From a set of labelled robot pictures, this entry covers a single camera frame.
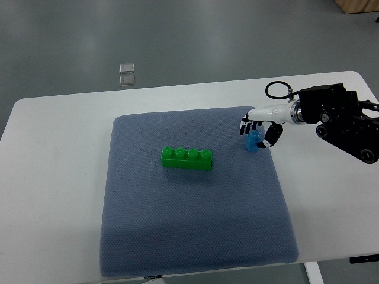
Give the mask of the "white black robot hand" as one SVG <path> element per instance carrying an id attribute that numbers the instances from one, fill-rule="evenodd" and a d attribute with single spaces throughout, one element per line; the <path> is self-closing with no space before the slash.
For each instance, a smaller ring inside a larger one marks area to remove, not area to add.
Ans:
<path id="1" fill-rule="evenodd" d="M 248 111 L 241 119 L 239 135 L 248 135 L 264 122 L 270 122 L 271 125 L 267 129 L 264 139 L 258 142 L 256 146 L 261 149 L 272 147 L 283 132 L 283 124 L 296 125 L 299 122 L 296 119 L 296 105 L 297 102 L 295 101 L 287 104 L 254 108 Z"/>

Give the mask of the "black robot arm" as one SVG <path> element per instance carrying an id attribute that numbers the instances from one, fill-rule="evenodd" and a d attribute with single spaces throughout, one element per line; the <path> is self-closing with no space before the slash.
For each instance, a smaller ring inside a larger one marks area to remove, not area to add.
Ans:
<path id="1" fill-rule="evenodd" d="M 360 101 L 343 83 L 314 86 L 296 92 L 306 124 L 316 124 L 322 140 L 367 163 L 378 161 L 378 118 L 364 110 L 378 112 L 378 104 Z"/>

